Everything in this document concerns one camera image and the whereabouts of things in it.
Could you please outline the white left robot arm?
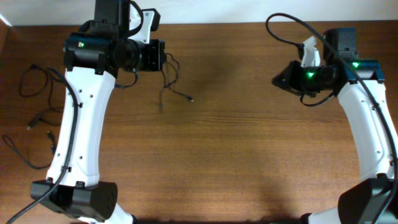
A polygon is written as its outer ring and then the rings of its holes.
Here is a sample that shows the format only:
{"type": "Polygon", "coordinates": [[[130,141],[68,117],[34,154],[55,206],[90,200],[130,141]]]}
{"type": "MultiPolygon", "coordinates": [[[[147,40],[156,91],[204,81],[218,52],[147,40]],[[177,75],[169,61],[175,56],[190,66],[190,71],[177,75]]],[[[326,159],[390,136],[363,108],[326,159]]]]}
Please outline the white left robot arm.
{"type": "Polygon", "coordinates": [[[151,39],[160,14],[134,1],[97,1],[95,17],[65,41],[66,85],[60,135],[44,180],[32,183],[33,200],[87,223],[135,223],[118,204],[114,182],[100,181],[104,116],[118,72],[158,72],[165,44],[151,39]]]}

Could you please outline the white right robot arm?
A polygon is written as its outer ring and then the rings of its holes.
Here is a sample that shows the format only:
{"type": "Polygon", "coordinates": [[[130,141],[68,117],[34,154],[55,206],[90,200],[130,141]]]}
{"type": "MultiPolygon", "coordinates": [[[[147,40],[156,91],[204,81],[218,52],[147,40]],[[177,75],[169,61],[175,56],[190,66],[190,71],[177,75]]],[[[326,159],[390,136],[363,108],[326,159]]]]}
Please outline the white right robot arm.
{"type": "Polygon", "coordinates": [[[349,121],[360,181],[342,193],[335,208],[302,215],[299,223],[397,223],[397,133],[386,102],[385,77],[377,60],[360,59],[354,28],[314,33],[296,43],[299,60],[273,85],[301,98],[331,93],[349,121]]]}

